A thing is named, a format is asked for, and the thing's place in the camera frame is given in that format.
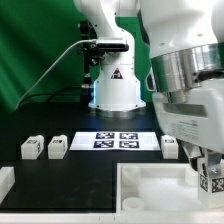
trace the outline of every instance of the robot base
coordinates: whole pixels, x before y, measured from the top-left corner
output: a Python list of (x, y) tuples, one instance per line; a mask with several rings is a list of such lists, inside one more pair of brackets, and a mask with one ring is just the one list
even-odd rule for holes
[(98, 108), (89, 107), (89, 111), (91, 114), (95, 114), (101, 117), (107, 118), (130, 118), (136, 115), (141, 115), (145, 113), (145, 107), (139, 107), (133, 110), (128, 111), (108, 111), (108, 110), (100, 110)]

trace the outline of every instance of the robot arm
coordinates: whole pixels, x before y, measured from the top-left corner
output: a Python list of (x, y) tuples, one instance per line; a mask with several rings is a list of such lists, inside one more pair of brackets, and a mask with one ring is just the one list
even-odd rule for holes
[(140, 99), (140, 82), (134, 74), (135, 42), (130, 33), (117, 26), (115, 17), (136, 15), (138, 1), (129, 1), (127, 7), (123, 7), (125, 1), (119, 0), (74, 0), (74, 3), (96, 31), (98, 39), (92, 47), (106, 53), (100, 61), (90, 110), (107, 117), (132, 116), (145, 107)]
[(198, 161), (199, 199), (207, 207), (224, 205), (223, 7), (222, 0), (140, 0), (157, 118), (165, 134), (182, 140), (189, 160)]

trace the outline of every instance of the green wall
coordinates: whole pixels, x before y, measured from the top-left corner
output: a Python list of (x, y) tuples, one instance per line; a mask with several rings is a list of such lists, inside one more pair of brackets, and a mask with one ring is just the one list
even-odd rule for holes
[[(20, 97), (57, 57), (81, 39), (77, 27), (80, 20), (85, 17), (76, 10), (73, 0), (0, 1), (0, 120), (14, 110)], [(138, 20), (118, 18), (117, 23), (136, 39), (135, 72), (143, 82), (149, 59)], [(91, 73), (96, 78), (98, 69), (91, 69)], [(82, 56), (73, 50), (31, 94), (80, 85), (82, 75)], [(145, 88), (143, 93), (143, 99), (151, 101), (151, 93)]]

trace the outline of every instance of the white block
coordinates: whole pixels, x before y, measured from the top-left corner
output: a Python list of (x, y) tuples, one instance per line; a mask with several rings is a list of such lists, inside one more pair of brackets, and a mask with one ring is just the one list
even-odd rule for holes
[(0, 170), (0, 204), (15, 183), (13, 167), (2, 167)]
[(22, 159), (37, 159), (43, 149), (44, 137), (31, 136), (21, 146)]
[(48, 145), (49, 159), (63, 159), (68, 149), (67, 136), (55, 136)]
[(179, 146), (176, 138), (169, 135), (162, 136), (161, 149), (164, 159), (178, 159)]

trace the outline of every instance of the table surface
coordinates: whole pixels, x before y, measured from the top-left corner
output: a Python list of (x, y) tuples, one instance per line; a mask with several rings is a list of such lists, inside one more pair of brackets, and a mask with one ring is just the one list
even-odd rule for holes
[[(77, 131), (156, 133), (152, 104), (146, 112), (128, 119), (92, 115), (80, 103), (32, 103), (14, 111), (0, 124), (0, 168), (13, 166), (16, 183), (0, 205), (0, 212), (114, 213), (117, 163), (182, 163), (163, 160), (161, 151), (70, 151), (63, 160), (49, 160), (47, 145), (64, 134), (70, 146)], [(22, 160), (21, 145), (29, 136), (43, 135), (45, 149), (37, 160)]]

